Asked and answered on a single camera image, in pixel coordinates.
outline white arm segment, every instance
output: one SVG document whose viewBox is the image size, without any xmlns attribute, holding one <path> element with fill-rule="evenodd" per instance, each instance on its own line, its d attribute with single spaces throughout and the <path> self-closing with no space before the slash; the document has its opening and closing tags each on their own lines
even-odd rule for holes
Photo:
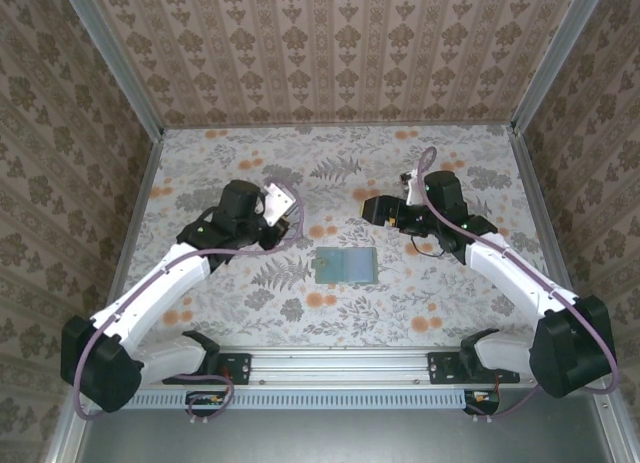
<svg viewBox="0 0 640 463">
<path fill-rule="evenodd" d="M 175 375 L 194 373 L 200 368 L 206 351 L 200 343 L 180 335 L 171 341 L 137 350 L 132 358 L 144 363 L 140 370 L 144 388 Z"/>
<path fill-rule="evenodd" d="M 153 274 L 164 269 L 171 261 L 196 249 L 186 243 L 175 244 L 169 253 L 142 278 L 133 288 L 122 295 L 104 310 L 93 315 L 93 326 L 99 328 L 122 303 Z M 129 353 L 142 341 L 144 335 L 171 305 L 194 285 L 204 280 L 211 273 L 209 260 L 206 257 L 195 256 L 187 258 L 168 273 L 165 272 L 140 297 L 138 297 L 122 314 L 119 320 L 112 323 L 104 332 L 107 336 L 120 335 L 120 344 Z"/>
<path fill-rule="evenodd" d="M 489 370 L 507 370 L 531 375 L 529 349 L 530 336 L 508 335 L 498 331 L 479 340 L 474 348 L 482 366 Z"/>
<path fill-rule="evenodd" d="M 262 216 L 267 220 L 267 225 L 273 226 L 291 209 L 296 200 L 275 183 L 265 186 L 264 189 L 267 192 L 267 196 L 265 197 L 264 215 Z"/>
<path fill-rule="evenodd" d="M 566 290 L 549 278 L 544 276 L 533 266 L 521 258 L 499 233 L 486 233 L 483 238 L 493 241 L 502 248 L 514 254 L 531 271 L 544 279 L 550 286 L 556 289 L 556 293 L 564 296 L 568 301 L 574 301 L 576 294 Z M 524 271 L 518 268 L 511 260 L 500 252 L 488 246 L 474 242 L 467 246 L 465 253 L 467 265 L 477 271 L 491 283 L 493 283 L 513 304 L 527 317 L 527 321 L 535 330 L 538 320 L 544 318 L 545 311 L 554 312 L 564 310 L 564 306 L 555 298 L 551 298 L 540 286 Z"/>
</svg>

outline metal floor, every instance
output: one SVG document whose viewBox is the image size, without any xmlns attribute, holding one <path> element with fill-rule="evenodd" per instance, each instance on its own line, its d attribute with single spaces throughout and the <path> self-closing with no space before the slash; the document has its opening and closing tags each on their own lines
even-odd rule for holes
<svg viewBox="0 0 640 463">
<path fill-rule="evenodd" d="M 509 390 L 505 406 L 526 390 Z M 191 424 L 176 410 L 91 423 L 78 462 L 612 462 L 593 398 L 536 395 L 489 424 L 460 410 L 235 410 Z"/>
</svg>

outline perforated metal strip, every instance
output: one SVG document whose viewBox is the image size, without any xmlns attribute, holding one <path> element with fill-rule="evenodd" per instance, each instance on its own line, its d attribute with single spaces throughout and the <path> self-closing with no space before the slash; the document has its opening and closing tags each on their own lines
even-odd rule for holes
<svg viewBox="0 0 640 463">
<path fill-rule="evenodd" d="M 185 409 L 187 390 L 140 390 L 124 407 L 130 410 Z M 354 410 L 464 408 L 464 390 L 242 390 L 230 409 Z M 194 409 L 215 408 L 195 405 Z"/>
</svg>

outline metal frame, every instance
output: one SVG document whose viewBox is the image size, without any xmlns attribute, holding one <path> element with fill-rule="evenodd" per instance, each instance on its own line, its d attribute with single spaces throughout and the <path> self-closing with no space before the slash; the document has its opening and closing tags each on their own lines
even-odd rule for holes
<svg viewBox="0 0 640 463">
<path fill-rule="evenodd" d="M 123 410 L 185 410 L 192 390 L 140 390 Z M 211 410 L 219 404 L 192 406 Z M 268 390 L 236 387 L 230 410 L 462 410 L 464 390 Z"/>
<path fill-rule="evenodd" d="M 549 276 L 565 288 L 571 289 L 569 273 L 553 231 L 551 218 L 544 203 L 524 136 L 521 131 L 510 132 L 509 139 L 511 140 L 513 154 L 522 178 L 522 186 L 531 208 L 534 224 L 540 237 L 540 247 L 547 263 Z M 601 380 L 595 386 L 597 388 L 605 388 L 606 384 Z M 620 390 L 610 395 L 594 395 L 593 398 L 596 402 L 600 422 L 614 461 L 616 463 L 640 462 L 640 444 L 635 435 L 627 407 L 622 400 Z"/>
<path fill-rule="evenodd" d="M 156 176 L 156 171 L 160 165 L 160 155 L 162 154 L 163 143 L 162 140 L 154 144 L 147 160 L 147 167 L 144 170 L 144 176 L 140 183 L 140 190 L 138 191 L 138 197 L 136 198 L 136 204 L 133 207 L 131 213 L 131 220 L 129 221 L 129 227 L 127 228 L 127 235 L 124 238 L 122 244 L 122 253 L 118 259 L 118 266 L 113 275 L 113 281 L 111 288 L 109 289 L 109 295 L 107 296 L 107 305 L 113 303 L 121 294 L 124 289 L 124 284 L 127 280 L 127 274 L 129 273 L 129 266 L 131 265 L 131 259 L 133 258 L 133 252 L 136 249 L 136 241 L 138 240 L 138 233 L 142 226 L 142 218 L 144 217 L 144 210 L 147 208 L 147 202 L 149 201 L 149 194 L 153 187 L 153 179 Z"/>
<path fill-rule="evenodd" d="M 473 122 L 469 123 L 465 120 L 443 120 L 443 121 L 419 121 L 419 120 L 402 120 L 402 121 L 334 121 L 334 122 L 322 122 L 317 121 L 315 123 L 252 123 L 251 125 L 232 124 L 225 123 L 223 125 L 194 125 L 189 128 L 176 128 L 172 126 L 165 127 L 165 130 L 180 131 L 180 130 L 210 130 L 210 129 L 259 129 L 259 128 L 333 128 L 339 126 L 340 128 L 358 128 L 362 126 L 385 126 L 385 127 L 414 127 L 414 126 L 469 126 L 469 125 L 482 125 L 482 126 L 505 126 L 509 125 L 510 120 L 505 118 L 503 120 L 485 120 L 482 123 Z"/>
<path fill-rule="evenodd" d="M 71 391 L 62 405 L 58 424 L 53 432 L 45 463 L 72 463 L 78 458 L 80 444 L 87 422 L 76 416 Z"/>
<path fill-rule="evenodd" d="M 600 0 L 573 0 L 511 119 L 516 131 L 527 128 Z"/>
<path fill-rule="evenodd" d="M 161 119 L 147 98 L 144 86 L 140 84 L 132 66 L 120 50 L 120 46 L 102 17 L 98 5 L 94 0 L 69 0 L 69 2 L 109 66 L 118 86 L 138 115 L 138 119 L 149 134 L 151 141 L 154 145 L 159 143 L 162 138 Z"/>
<path fill-rule="evenodd" d="M 407 390 L 491 389 L 494 383 L 432 385 L 428 353 L 457 351 L 455 347 L 404 348 L 267 348 L 224 347 L 225 353 L 250 353 L 252 390 Z M 501 388 L 531 388 L 534 381 L 505 383 Z M 211 389 L 215 385 L 172 385 L 171 388 Z M 148 389 L 163 390 L 166 385 Z"/>
</svg>

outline small blue towel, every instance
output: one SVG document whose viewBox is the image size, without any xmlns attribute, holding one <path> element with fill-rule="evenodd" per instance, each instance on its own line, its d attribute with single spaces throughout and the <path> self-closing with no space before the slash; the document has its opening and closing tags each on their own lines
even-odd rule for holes
<svg viewBox="0 0 640 463">
<path fill-rule="evenodd" d="M 311 267 L 319 284 L 378 282 L 375 248 L 317 248 Z"/>
</svg>

